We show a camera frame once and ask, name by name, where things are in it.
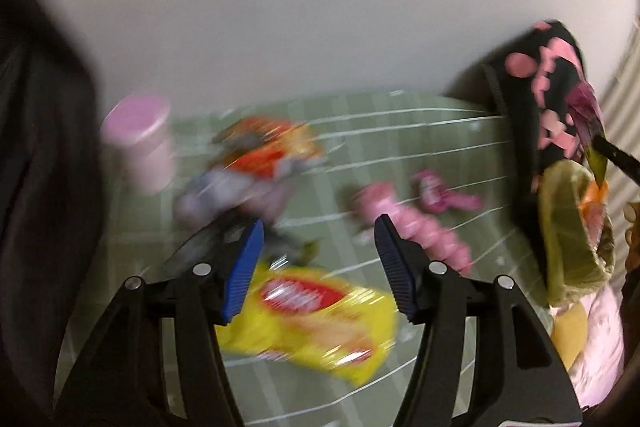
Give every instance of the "pink polka dot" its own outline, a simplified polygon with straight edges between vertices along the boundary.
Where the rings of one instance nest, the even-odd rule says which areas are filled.
[[[524,53],[512,53],[504,61],[504,67],[511,76],[527,78],[538,68],[537,62]]]
[[[546,32],[551,29],[551,24],[545,21],[538,21],[533,25],[533,27],[541,32]]]

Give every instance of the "black fabric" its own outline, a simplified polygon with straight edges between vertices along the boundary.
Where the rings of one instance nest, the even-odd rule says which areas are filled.
[[[66,323],[103,226],[98,146],[81,61],[36,0],[0,0],[0,411],[21,422],[52,412]]]
[[[566,58],[556,56],[558,49],[561,49],[561,54],[573,55],[579,67]],[[527,235],[546,277],[546,255],[538,223],[536,184],[544,170],[558,160],[572,158],[582,162],[575,126],[566,117],[567,104],[564,101],[564,97],[584,77],[582,54],[574,37],[562,23],[539,22],[530,32],[494,57],[485,71],[498,110],[510,120],[513,133],[516,173],[513,217]],[[547,90],[536,89],[535,82],[539,76],[548,78]],[[563,133],[567,136],[561,134],[540,149],[540,139],[549,140],[552,136],[541,126],[543,115],[552,115],[551,112],[565,127]],[[556,143],[566,144],[572,140],[572,146],[567,149]]]

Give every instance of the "blue rubber tip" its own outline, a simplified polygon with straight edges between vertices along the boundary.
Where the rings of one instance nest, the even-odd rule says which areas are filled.
[[[415,280],[402,258],[400,248],[402,239],[386,214],[376,220],[374,237],[376,249],[398,310],[411,321],[418,312],[415,300]]]
[[[254,275],[255,265],[262,252],[264,244],[264,227],[260,220],[256,221],[249,237],[238,254],[236,264],[231,270],[225,285],[225,301],[221,315],[227,324],[242,310],[251,277]]]

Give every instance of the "magenta toy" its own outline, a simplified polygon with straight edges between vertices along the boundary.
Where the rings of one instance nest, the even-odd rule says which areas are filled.
[[[382,214],[388,214],[400,237],[415,241],[431,259],[446,262],[452,269],[466,274],[471,268],[471,249],[453,230],[443,229],[433,216],[398,202],[391,183],[373,183],[354,197],[356,214],[372,226]]]
[[[439,214],[450,207],[474,211],[482,207],[480,196],[450,190],[434,171],[418,172],[412,180],[420,182],[420,201],[427,212]]]

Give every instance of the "checkered tablecloth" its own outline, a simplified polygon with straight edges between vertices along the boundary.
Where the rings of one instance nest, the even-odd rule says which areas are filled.
[[[119,285],[150,264],[160,263],[188,233],[172,219],[172,201],[191,176],[210,163],[211,137],[250,114],[308,121],[329,151],[330,165],[300,176],[279,226],[303,239],[321,238],[318,264],[359,285],[388,289],[373,245],[353,238],[360,229],[350,216],[357,188],[391,181],[399,198],[415,200],[410,176],[429,168],[450,187],[481,194],[475,213],[448,211],[438,218],[472,247],[472,277],[511,275],[529,296],[545,326],[545,289],[529,245],[510,218],[508,171],[510,133],[500,116],[481,107],[420,92],[377,92],[324,96],[225,114],[178,120],[173,133],[178,176],[153,197],[132,192],[108,165],[111,210],[108,233],[69,323],[58,367],[58,391],[91,327]],[[395,348],[374,378],[358,389],[330,375],[288,362],[226,355],[228,379],[247,425],[265,427],[389,427],[402,401],[418,352],[421,327],[399,315]],[[466,410],[475,360],[475,321],[466,325],[465,354],[455,414]],[[168,396],[184,414],[180,399],[173,331],[165,323]]]

